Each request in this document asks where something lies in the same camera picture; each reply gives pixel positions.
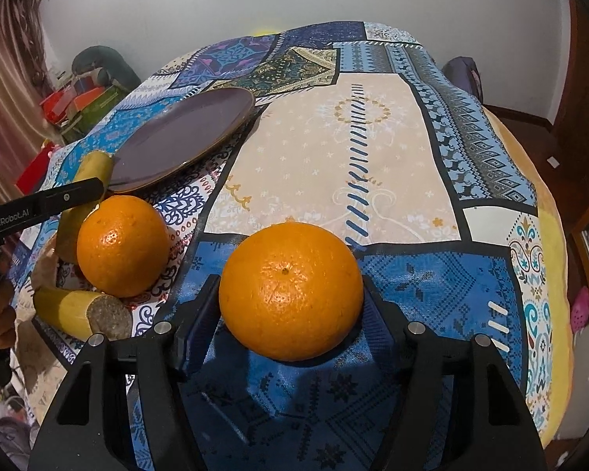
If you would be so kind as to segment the person's left hand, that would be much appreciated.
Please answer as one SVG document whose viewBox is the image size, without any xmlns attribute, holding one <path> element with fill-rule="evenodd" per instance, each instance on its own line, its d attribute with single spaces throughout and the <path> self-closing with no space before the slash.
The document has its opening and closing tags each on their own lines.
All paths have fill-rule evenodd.
<svg viewBox="0 0 589 471">
<path fill-rule="evenodd" d="M 0 282 L 0 350 L 15 344 L 15 310 L 10 305 L 13 287 L 8 279 Z"/>
</svg>

